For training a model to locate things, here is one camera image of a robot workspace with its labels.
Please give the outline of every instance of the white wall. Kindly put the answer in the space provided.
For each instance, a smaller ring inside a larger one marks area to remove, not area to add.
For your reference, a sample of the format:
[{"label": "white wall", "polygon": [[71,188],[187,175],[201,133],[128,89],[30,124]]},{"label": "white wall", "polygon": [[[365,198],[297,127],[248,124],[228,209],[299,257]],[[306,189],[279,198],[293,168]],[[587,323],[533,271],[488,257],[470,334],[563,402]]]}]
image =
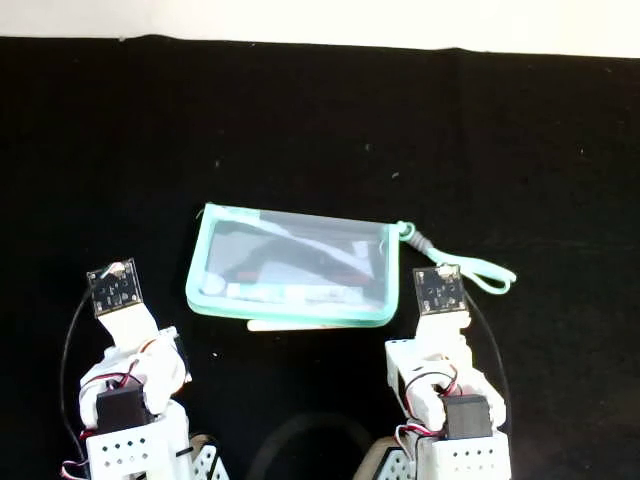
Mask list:
[{"label": "white wall", "polygon": [[638,0],[0,0],[0,35],[640,57]]}]

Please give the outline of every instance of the black tabletop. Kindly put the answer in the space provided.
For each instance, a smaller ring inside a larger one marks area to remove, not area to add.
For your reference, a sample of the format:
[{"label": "black tabletop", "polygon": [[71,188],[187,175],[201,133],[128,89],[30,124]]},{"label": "black tabletop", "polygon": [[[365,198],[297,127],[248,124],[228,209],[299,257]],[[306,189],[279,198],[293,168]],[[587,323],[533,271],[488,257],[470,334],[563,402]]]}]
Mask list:
[{"label": "black tabletop", "polygon": [[[411,269],[429,261],[402,247],[385,327],[249,333],[186,304],[207,201],[413,220],[513,269],[505,296],[469,290],[511,382],[515,478],[637,478],[638,62],[3,39],[0,89],[3,478],[54,478],[73,457],[63,336],[84,272],[130,256],[159,325],[182,334],[191,429],[218,438],[232,478],[350,478],[404,420],[383,342],[414,335]],[[498,385],[477,323],[467,337]],[[85,311],[70,399],[108,344]]]}]

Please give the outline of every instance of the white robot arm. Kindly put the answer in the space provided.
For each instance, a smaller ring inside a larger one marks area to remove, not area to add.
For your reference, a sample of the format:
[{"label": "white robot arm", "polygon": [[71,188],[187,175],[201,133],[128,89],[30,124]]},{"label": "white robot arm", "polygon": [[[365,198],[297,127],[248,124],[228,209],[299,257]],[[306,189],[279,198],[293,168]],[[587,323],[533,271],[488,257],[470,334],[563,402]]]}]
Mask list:
[{"label": "white robot arm", "polygon": [[396,428],[395,445],[372,448],[355,478],[508,480],[509,443],[498,430],[505,402],[473,367],[460,332],[471,319],[459,268],[419,269],[415,282],[416,336],[385,343],[387,382],[407,422]]},{"label": "white robot arm", "polygon": [[[227,480],[215,445],[197,457],[184,408],[171,396],[191,381],[175,327],[158,330],[133,260],[90,272],[96,317],[113,338],[81,379],[79,408],[92,480]],[[65,462],[61,476],[77,479]]]}]

